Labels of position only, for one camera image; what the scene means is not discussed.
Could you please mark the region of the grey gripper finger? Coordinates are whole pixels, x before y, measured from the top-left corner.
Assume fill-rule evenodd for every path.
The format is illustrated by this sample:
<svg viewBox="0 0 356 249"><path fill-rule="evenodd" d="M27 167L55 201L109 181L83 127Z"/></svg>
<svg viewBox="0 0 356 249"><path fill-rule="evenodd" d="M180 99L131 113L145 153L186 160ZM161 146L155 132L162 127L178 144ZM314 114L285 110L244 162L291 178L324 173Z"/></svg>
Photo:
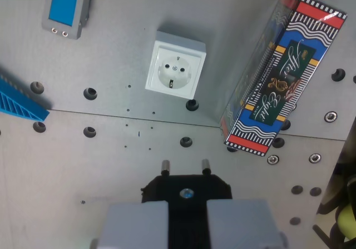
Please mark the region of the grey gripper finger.
<svg viewBox="0 0 356 249"><path fill-rule="evenodd" d="M209 200L211 248L288 248L265 200Z"/></svg>
<svg viewBox="0 0 356 249"><path fill-rule="evenodd" d="M111 205L96 248L168 248L166 201Z"/></svg>

